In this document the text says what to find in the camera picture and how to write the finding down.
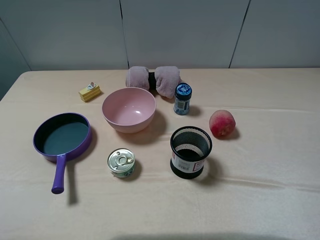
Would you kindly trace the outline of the blue-capped small bottle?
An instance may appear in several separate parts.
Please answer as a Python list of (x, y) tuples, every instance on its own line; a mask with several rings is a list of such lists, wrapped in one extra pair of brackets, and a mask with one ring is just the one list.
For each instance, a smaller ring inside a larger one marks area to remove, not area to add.
[(187, 115), (189, 113), (191, 97), (192, 88), (187, 83), (180, 83), (174, 92), (174, 112), (181, 116)]

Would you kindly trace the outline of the pink plastic bowl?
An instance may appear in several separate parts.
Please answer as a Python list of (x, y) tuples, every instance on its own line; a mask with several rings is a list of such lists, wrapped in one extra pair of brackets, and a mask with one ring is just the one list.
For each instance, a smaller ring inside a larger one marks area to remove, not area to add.
[(137, 133), (153, 120), (157, 108), (155, 97), (147, 90), (126, 87), (109, 94), (102, 104), (108, 124), (120, 133)]

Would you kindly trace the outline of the black mesh pen holder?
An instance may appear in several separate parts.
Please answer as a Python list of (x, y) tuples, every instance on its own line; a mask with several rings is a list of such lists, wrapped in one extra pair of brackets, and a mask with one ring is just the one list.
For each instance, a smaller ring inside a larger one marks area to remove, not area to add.
[(170, 138), (172, 172), (182, 179), (197, 178), (204, 169), (205, 159), (212, 151), (210, 136), (196, 126), (183, 126)]

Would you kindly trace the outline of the rolled pink towel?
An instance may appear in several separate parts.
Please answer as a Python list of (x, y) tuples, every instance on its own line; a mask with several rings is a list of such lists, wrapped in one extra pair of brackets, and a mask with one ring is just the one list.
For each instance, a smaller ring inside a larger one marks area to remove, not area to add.
[(160, 66), (154, 72), (144, 66), (133, 66), (127, 72), (125, 86), (156, 90), (159, 95), (172, 99), (181, 82), (180, 70), (176, 66)]

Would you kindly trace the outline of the silver pull-tab tin can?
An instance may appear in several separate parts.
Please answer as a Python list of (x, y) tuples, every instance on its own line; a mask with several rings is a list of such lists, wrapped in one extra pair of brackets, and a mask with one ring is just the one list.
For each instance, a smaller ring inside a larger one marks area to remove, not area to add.
[(127, 148), (116, 149), (109, 154), (107, 166), (115, 177), (127, 178), (135, 171), (135, 155)]

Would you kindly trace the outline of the red peach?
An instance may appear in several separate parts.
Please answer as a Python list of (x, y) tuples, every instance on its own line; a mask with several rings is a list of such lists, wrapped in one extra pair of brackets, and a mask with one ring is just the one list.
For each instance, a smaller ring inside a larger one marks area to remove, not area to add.
[(235, 127), (236, 121), (233, 115), (227, 110), (217, 110), (209, 119), (209, 129), (217, 139), (229, 136), (235, 130)]

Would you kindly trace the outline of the yellow toy cake slice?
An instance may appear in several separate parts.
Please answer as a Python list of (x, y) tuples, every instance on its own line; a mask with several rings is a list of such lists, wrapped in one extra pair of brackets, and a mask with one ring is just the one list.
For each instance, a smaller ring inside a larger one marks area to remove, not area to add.
[(85, 103), (91, 101), (101, 94), (101, 89), (98, 84), (91, 82), (87, 87), (81, 89), (79, 92), (81, 100)]

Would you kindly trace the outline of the purple frying pan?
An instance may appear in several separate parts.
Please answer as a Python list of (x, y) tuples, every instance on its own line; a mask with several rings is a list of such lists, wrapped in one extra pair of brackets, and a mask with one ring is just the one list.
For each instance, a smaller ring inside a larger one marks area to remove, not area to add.
[(64, 192), (68, 161), (82, 155), (92, 142), (92, 128), (86, 117), (75, 112), (55, 115), (43, 122), (33, 135), (33, 146), (45, 159), (56, 164), (51, 192)]

